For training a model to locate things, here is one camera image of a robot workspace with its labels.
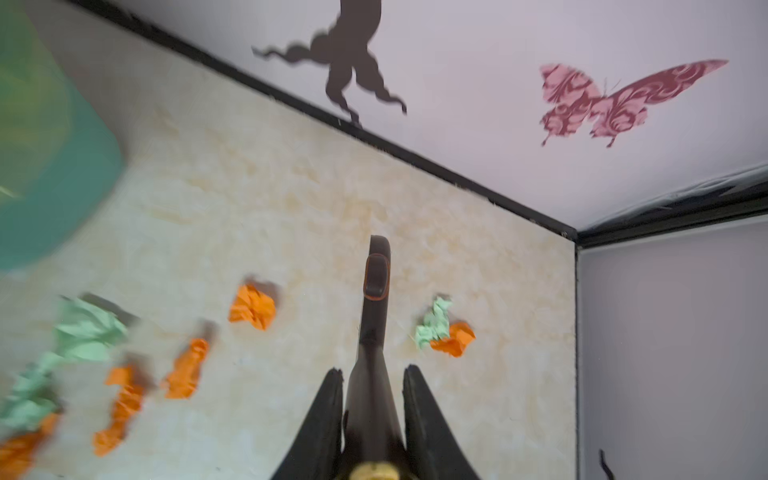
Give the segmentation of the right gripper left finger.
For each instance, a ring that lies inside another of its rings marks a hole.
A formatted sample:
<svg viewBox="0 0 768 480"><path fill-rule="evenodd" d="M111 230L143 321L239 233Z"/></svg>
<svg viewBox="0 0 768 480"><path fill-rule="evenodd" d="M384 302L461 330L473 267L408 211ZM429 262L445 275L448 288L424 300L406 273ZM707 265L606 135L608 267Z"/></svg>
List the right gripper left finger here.
<svg viewBox="0 0 768 480"><path fill-rule="evenodd" d="M343 374L330 369L272 480L335 479L341 455Z"/></svg>

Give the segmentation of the dark brown hand broom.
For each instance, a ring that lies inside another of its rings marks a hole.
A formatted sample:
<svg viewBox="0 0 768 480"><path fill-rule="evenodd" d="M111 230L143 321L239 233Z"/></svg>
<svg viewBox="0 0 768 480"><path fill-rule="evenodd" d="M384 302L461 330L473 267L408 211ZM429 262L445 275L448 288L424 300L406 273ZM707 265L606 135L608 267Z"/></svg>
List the dark brown hand broom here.
<svg viewBox="0 0 768 480"><path fill-rule="evenodd" d="M408 462L384 358L391 249L384 236L370 238L356 363L350 374L343 419L339 477L358 467L386 464L403 475Z"/></svg>

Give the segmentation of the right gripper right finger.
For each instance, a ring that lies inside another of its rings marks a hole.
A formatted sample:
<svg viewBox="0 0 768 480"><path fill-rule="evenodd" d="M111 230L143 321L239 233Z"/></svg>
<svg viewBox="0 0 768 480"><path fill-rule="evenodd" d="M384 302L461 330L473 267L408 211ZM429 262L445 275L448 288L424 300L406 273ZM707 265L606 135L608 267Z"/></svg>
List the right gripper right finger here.
<svg viewBox="0 0 768 480"><path fill-rule="evenodd" d="M421 480L478 480L416 365L404 371L406 451L410 468Z"/></svg>

